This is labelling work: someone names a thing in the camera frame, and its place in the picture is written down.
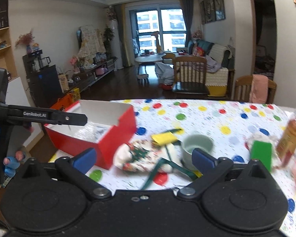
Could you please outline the hand in blue glove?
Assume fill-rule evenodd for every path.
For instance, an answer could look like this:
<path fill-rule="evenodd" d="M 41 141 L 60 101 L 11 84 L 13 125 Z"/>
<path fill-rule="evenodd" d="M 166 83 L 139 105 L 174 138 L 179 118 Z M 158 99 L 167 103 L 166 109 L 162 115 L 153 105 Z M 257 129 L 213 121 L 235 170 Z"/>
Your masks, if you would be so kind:
<path fill-rule="evenodd" d="M 25 159 L 26 155 L 22 148 L 30 135 L 30 131 L 23 126 L 15 126 L 13 128 L 7 146 L 7 154 L 2 155 L 0 153 L 0 184 L 4 182 L 5 177 L 13 177 L 21 161 Z"/>

